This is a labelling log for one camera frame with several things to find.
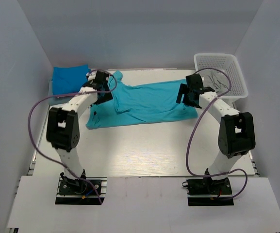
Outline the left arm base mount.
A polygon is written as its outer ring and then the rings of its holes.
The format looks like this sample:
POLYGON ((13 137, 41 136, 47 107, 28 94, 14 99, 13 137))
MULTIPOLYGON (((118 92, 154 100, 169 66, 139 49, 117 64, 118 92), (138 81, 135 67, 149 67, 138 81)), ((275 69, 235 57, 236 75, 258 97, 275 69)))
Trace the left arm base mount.
MULTIPOLYGON (((96 188, 101 202, 106 195, 107 179, 90 178, 90 182, 96 188)), ((93 187, 84 183, 81 186, 73 186, 70 183, 59 179, 55 198, 56 205, 101 205, 93 187)))

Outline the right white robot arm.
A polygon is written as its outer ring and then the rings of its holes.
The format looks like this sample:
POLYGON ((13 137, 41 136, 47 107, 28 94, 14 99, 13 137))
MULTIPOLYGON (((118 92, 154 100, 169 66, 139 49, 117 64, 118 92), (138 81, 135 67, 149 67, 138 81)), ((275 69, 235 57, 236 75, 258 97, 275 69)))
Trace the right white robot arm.
POLYGON ((219 152, 203 175, 204 189, 216 193, 235 163, 256 146, 253 116, 229 106, 211 87, 205 87, 200 74, 186 76, 186 84, 180 85, 176 103, 202 109, 199 120, 209 113, 219 123, 219 152))

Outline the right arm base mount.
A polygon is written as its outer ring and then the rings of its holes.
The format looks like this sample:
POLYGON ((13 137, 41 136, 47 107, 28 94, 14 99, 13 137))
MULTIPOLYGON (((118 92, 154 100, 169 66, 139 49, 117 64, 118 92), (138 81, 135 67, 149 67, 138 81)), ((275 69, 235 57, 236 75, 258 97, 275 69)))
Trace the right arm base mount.
POLYGON ((182 187, 187 189, 189 207, 234 205, 228 178, 222 180, 188 179, 182 183, 182 187))

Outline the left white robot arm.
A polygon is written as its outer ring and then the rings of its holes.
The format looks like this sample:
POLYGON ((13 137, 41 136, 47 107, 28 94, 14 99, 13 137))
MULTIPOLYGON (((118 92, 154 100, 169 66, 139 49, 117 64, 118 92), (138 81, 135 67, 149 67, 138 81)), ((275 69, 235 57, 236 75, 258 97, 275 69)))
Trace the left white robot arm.
POLYGON ((59 108, 50 108, 46 132, 46 140, 56 150, 64 167, 60 176, 77 194, 83 193, 88 186, 77 153, 79 118, 88 107, 113 99, 108 84, 114 79, 112 74, 97 70, 87 73, 86 77, 87 82, 67 103, 59 108))

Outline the teal t shirt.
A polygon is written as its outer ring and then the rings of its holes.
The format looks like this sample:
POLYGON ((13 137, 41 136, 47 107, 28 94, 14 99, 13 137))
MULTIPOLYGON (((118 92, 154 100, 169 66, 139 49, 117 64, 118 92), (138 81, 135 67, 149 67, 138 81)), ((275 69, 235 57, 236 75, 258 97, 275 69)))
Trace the teal t shirt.
POLYGON ((86 127, 90 130, 161 122, 173 122, 198 117, 194 107, 177 104, 177 94, 186 80, 130 86, 123 83, 123 74, 114 73, 117 87, 113 99, 90 108, 86 127))

